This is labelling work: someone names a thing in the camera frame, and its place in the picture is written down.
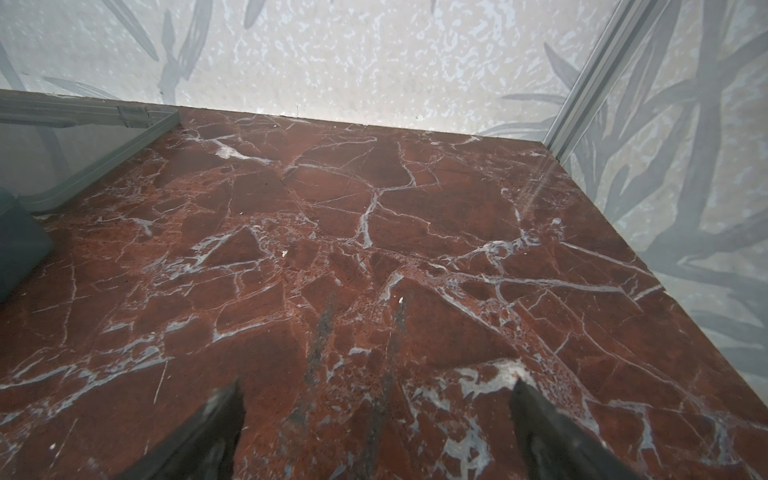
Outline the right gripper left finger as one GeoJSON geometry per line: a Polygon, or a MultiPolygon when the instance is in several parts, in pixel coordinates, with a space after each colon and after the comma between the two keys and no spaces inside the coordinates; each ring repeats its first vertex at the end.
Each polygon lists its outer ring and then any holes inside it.
{"type": "Polygon", "coordinates": [[[231,479],[245,419],[238,380],[216,390],[119,479],[231,479]]]}

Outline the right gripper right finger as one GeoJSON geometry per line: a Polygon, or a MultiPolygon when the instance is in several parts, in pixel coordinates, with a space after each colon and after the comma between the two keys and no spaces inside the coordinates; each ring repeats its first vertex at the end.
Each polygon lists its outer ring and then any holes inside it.
{"type": "Polygon", "coordinates": [[[640,478],[522,379],[513,387],[509,408],[530,479],[640,478]]]}

